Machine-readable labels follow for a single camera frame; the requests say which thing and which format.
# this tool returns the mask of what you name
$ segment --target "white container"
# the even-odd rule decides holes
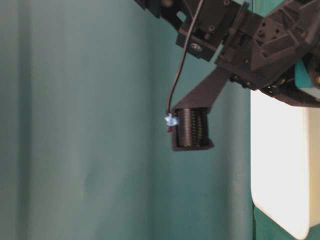
[[[251,92],[251,193],[298,240],[320,224],[320,109]]]

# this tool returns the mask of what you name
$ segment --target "wire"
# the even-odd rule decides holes
[[[205,0],[200,0],[200,2],[198,4],[198,7],[197,7],[197,10],[195,12],[195,15],[193,17],[192,23],[190,25],[189,31],[187,33],[185,42],[184,42],[184,48],[183,48],[182,57],[181,57],[181,60],[180,60],[180,63],[179,63],[178,71],[176,72],[173,84],[171,86],[170,94],[169,94],[169,97],[168,97],[168,102],[167,102],[167,107],[166,107],[166,114],[167,115],[169,115],[170,111],[171,111],[172,97],[174,95],[176,86],[178,84],[182,69],[184,67],[185,60],[186,60],[186,55],[187,55],[187,50],[188,50],[188,46],[189,46],[189,43],[190,43],[190,39],[191,39],[192,33],[193,33],[194,29],[195,29],[197,18],[198,18],[199,14],[200,14],[200,12],[202,10],[204,2],[205,2]]]

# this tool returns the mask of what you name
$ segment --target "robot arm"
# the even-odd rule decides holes
[[[183,47],[200,0],[135,0],[178,32]],[[291,106],[319,108],[320,100],[295,85],[295,64],[302,59],[310,80],[320,89],[320,0],[285,0],[261,17],[232,0],[205,0],[187,52],[210,61],[222,51],[217,68],[170,112],[174,151],[213,147],[208,136],[208,113],[230,80]],[[178,13],[185,14],[182,21]]]

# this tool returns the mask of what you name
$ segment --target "screw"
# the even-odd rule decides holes
[[[209,26],[209,32],[213,33],[216,30],[216,27],[214,25]]]
[[[170,8],[174,4],[174,1],[173,0],[162,0],[161,4],[165,8]]]
[[[192,43],[191,44],[191,48],[197,52],[201,52],[202,51],[202,47],[199,44],[196,43]]]

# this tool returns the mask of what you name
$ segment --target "green curtain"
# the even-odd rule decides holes
[[[265,16],[281,2],[282,0],[254,0],[253,9],[256,13]],[[257,208],[254,210],[254,219],[256,240],[294,240],[289,233]],[[319,238],[320,225],[310,229],[306,240],[318,240]]]
[[[250,94],[228,83],[214,149],[172,152],[181,48],[133,0],[0,1],[0,238],[252,238]],[[174,100],[214,68],[188,56]]]

